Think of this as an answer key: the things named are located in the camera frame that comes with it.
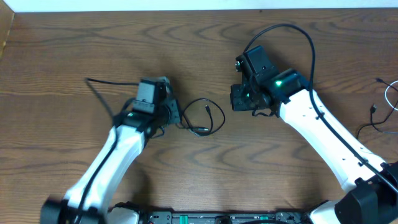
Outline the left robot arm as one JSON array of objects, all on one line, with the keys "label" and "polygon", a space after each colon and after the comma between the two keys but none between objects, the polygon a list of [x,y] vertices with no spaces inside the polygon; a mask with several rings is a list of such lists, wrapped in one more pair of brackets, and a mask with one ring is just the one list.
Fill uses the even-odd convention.
[{"label": "left robot arm", "polygon": [[158,129],[180,122],[177,99],[166,77],[143,78],[137,95],[111,115],[108,138],[81,179],[62,200],[47,199],[41,223],[140,223],[131,208],[110,208],[110,202],[127,169]]}]

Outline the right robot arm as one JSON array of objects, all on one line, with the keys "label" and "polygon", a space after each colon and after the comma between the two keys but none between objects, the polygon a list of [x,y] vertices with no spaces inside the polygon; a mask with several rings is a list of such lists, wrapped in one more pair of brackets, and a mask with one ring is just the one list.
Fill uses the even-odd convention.
[{"label": "right robot arm", "polygon": [[391,223],[397,219],[397,164],[361,144],[325,107],[297,71],[243,74],[231,85],[235,111],[260,115],[270,109],[314,148],[345,196],[308,212],[310,223]]}]

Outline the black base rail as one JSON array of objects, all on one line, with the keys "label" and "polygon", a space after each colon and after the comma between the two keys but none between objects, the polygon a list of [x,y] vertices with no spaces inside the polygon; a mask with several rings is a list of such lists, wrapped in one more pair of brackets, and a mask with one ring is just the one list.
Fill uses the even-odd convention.
[{"label": "black base rail", "polygon": [[271,212],[271,213],[178,213],[178,212],[136,212],[132,217],[126,213],[111,212],[108,223],[143,223],[143,224],[196,224],[196,223],[247,223],[256,220],[273,220],[282,223],[310,223],[301,213]]}]

